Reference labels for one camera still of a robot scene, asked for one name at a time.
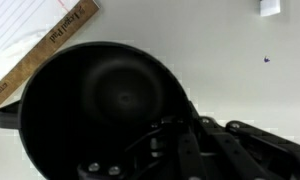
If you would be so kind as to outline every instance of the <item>white table surface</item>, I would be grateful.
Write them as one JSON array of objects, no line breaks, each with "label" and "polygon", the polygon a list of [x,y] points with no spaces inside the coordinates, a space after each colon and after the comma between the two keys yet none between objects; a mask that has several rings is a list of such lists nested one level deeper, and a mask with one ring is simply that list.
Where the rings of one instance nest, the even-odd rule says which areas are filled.
[{"label": "white table surface", "polygon": [[[270,17],[260,17],[259,0],[98,3],[63,48],[114,41],[143,49],[179,78],[201,115],[300,143],[300,0],[281,0],[282,13]],[[42,179],[31,167],[16,131],[0,129],[0,180]]]}]

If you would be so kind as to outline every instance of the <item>white paper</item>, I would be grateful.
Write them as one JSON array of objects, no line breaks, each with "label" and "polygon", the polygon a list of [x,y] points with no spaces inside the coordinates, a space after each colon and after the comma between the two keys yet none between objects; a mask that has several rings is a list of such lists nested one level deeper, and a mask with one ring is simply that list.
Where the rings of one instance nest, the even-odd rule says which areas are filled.
[{"label": "white paper", "polygon": [[0,1],[0,80],[78,1]]},{"label": "white paper", "polygon": [[262,0],[261,5],[261,16],[271,16],[281,12],[280,0]]}]

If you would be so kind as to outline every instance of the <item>small dark speck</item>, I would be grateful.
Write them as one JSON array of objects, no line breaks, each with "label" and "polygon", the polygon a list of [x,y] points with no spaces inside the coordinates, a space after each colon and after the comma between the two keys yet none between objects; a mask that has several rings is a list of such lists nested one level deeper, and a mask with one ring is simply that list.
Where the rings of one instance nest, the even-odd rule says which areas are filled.
[{"label": "small dark speck", "polygon": [[270,62],[270,59],[267,58],[267,56],[264,58],[264,62],[267,63],[267,62]]}]

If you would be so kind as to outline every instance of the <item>black pot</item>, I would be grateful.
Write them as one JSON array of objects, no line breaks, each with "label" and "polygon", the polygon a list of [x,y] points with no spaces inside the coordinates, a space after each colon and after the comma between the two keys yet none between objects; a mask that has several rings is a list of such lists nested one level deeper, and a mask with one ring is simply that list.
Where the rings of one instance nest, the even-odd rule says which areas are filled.
[{"label": "black pot", "polygon": [[22,98],[0,109],[47,179],[78,179],[91,157],[115,158],[164,116],[191,116],[184,90],[152,56],[116,43],[63,50],[44,63]]}]

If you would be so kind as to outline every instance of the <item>pot handle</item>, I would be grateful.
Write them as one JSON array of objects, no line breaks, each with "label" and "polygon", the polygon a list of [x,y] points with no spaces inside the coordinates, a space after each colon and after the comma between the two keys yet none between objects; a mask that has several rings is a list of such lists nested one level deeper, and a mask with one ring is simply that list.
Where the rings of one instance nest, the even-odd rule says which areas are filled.
[{"label": "pot handle", "polygon": [[20,129],[18,118],[20,101],[0,108],[0,128],[3,129]]}]

